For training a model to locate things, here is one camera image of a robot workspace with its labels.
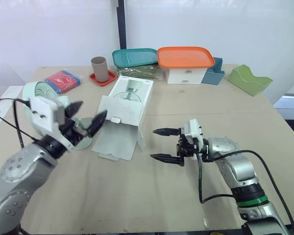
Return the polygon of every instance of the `green plastic tray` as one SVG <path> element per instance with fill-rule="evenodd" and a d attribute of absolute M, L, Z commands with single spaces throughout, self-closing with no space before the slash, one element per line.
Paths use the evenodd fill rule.
<path fill-rule="evenodd" d="M 240 65 L 233 69 L 228 81 L 246 93 L 255 96 L 262 92 L 273 80 L 268 77 L 256 77 L 247 65 Z"/>

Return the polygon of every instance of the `gray cup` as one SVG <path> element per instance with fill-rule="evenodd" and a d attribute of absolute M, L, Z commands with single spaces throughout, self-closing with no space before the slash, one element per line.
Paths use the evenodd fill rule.
<path fill-rule="evenodd" d="M 92 60 L 92 66 L 96 80 L 98 82 L 106 82 L 109 80 L 109 71 L 107 67 L 107 61 L 104 57 L 94 57 Z"/>

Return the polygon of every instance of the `table surface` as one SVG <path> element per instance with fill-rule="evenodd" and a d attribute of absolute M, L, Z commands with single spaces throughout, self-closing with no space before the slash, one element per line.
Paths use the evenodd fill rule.
<path fill-rule="evenodd" d="M 243 221 L 232 198 L 198 201 L 198 166 L 186 159 L 185 166 L 164 164 L 152 153 L 175 156 L 176 137 L 152 134 L 160 127 L 180 127 L 192 118 L 202 126 L 205 138 L 227 136 L 241 149 L 258 152 L 267 162 L 294 217 L 294 133 L 264 95 L 252 97 L 226 81 L 218 86 L 169 85 L 154 82 L 142 133 L 146 149 L 135 147 L 131 161 L 117 162 L 97 156 L 91 148 L 66 153 L 49 180 L 33 195 L 22 226 L 35 234 L 94 234 L 126 232 L 173 232 L 239 228 Z M 84 76 L 82 84 L 66 93 L 72 101 L 83 100 L 77 117 L 93 117 L 102 95 L 114 83 L 99 87 L 88 75 L 91 67 L 40 67 L 32 81 L 43 80 L 61 69 Z M 21 128 L 36 136 L 19 106 Z M 6 115 L 13 122 L 12 111 Z M 30 139 L 24 137 L 25 143 Z M 0 167 L 20 149 L 17 133 L 0 124 Z M 287 215 L 261 163 L 248 155 L 261 186 L 279 212 Z M 230 193 L 215 164 L 203 165 L 203 197 Z"/>

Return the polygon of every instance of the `teal lid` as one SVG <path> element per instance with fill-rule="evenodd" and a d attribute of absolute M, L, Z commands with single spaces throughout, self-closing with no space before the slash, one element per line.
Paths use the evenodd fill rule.
<path fill-rule="evenodd" d="M 119 68 L 150 65 L 158 62 L 157 51 L 150 48 L 116 50 L 112 56 L 114 64 Z"/>

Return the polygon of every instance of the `green ring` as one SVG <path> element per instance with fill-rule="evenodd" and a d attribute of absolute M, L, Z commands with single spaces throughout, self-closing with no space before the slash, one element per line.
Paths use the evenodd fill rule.
<path fill-rule="evenodd" d="M 253 199 L 253 200 L 244 201 L 244 202 L 236 202 L 236 204 L 239 207 L 247 207 L 247 206 L 254 206 L 257 204 L 261 204 L 267 200 L 268 200 L 268 197 L 266 195 L 264 195 L 262 197 L 259 197 L 259 198 Z"/>

